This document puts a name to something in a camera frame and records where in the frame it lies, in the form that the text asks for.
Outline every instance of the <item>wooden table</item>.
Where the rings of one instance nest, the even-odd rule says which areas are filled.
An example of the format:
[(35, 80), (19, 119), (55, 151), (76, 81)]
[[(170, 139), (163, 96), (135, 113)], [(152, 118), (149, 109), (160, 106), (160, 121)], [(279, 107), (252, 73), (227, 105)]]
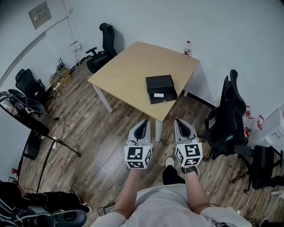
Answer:
[(179, 96), (186, 86), (199, 60), (184, 57), (166, 48), (136, 42), (117, 55), (88, 79), (107, 110), (112, 108), (102, 90), (156, 119), (156, 141), (162, 134), (162, 122), (175, 101), (150, 104), (145, 77), (172, 75)]

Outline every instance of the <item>table leg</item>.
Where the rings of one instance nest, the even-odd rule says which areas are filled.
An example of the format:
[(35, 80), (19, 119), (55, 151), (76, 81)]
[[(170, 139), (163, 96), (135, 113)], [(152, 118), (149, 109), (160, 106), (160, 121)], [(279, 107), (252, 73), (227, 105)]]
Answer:
[(160, 142), (162, 137), (163, 122), (156, 120), (156, 141)]
[(112, 112), (112, 108), (108, 104), (106, 97), (102, 93), (102, 90), (99, 87), (97, 87), (96, 85), (94, 85), (94, 84), (93, 84), (93, 87), (94, 87), (95, 91), (97, 92), (98, 96), (100, 97), (101, 101), (103, 102), (103, 104), (107, 108), (108, 112), (111, 113)]

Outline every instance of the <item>person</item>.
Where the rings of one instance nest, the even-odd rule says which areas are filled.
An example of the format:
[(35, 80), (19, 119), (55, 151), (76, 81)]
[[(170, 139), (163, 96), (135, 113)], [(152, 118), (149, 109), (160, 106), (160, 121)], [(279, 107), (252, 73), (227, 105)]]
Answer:
[[(0, 181), (0, 199), (11, 209), (29, 206), (39, 206), (49, 213), (58, 210), (82, 210), (86, 213), (92, 211), (87, 203), (81, 204), (81, 199), (74, 188), (70, 188), (70, 193), (65, 192), (45, 192), (45, 193), (25, 193), (17, 184)], [(0, 214), (9, 215), (0, 207)]]
[(98, 217), (91, 227), (251, 227), (231, 207), (211, 207), (198, 169), (182, 169), (178, 175), (174, 160), (166, 160), (162, 186), (138, 192), (141, 170), (131, 169), (114, 211)]

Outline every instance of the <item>wooden floor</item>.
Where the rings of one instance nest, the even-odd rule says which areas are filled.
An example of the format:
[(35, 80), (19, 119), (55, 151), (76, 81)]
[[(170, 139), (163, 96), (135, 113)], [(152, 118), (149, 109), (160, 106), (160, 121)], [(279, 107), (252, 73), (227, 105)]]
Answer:
[[(98, 217), (96, 209), (115, 201), (128, 174), (124, 162), (124, 145), (129, 130), (139, 121), (149, 118), (117, 98), (105, 94), (113, 113), (108, 113), (95, 93), (87, 78), (91, 76), (85, 63), (74, 75), (72, 81), (65, 87), (64, 117), (70, 126), (69, 133), (63, 135), (63, 141), (82, 152), (78, 158), (69, 149), (58, 146), (49, 157), (45, 192), (68, 192), (70, 186), (76, 188), (83, 201), (88, 201), (94, 211), (88, 214), (86, 226)], [(58, 116), (63, 99), (57, 98), (49, 106), (49, 117)], [(154, 140), (155, 121), (151, 121), (154, 155), (147, 170), (142, 174), (141, 189), (162, 184), (162, 172), (165, 160), (174, 157), (174, 119), (181, 118), (192, 124), (197, 133), (204, 132), (204, 119), (210, 108), (200, 102), (180, 96), (163, 124), (162, 141)], [(56, 122), (47, 117), (42, 122), (49, 127), (50, 136), (54, 136)], [(62, 117), (58, 125), (57, 137), (61, 137), (63, 128)], [(36, 189), (43, 162), (51, 141), (44, 139), (41, 143), (39, 156), (36, 160), (24, 159), (20, 184)], [(231, 206), (241, 209), (246, 219), (254, 222), (267, 217), (270, 221), (284, 221), (284, 200), (270, 196), (270, 192), (283, 190), (281, 187), (267, 188), (244, 194), (248, 177), (232, 184), (231, 179), (246, 171), (245, 165), (236, 156), (218, 157), (215, 161), (202, 162), (199, 165), (200, 181), (209, 196), (210, 202), (221, 207)], [(40, 186), (40, 192), (45, 185), (45, 172)], [(280, 168), (276, 174), (284, 174)]]

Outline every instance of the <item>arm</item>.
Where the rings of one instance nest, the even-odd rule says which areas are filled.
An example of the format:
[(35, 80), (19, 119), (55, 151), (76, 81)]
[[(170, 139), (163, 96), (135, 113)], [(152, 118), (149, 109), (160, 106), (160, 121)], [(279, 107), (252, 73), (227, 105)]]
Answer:
[(114, 206), (114, 212), (123, 215), (126, 219), (133, 213), (140, 182), (140, 169), (131, 169)]
[(200, 214), (205, 208), (210, 207), (209, 199), (203, 190), (196, 172), (185, 175), (185, 186), (190, 209)]

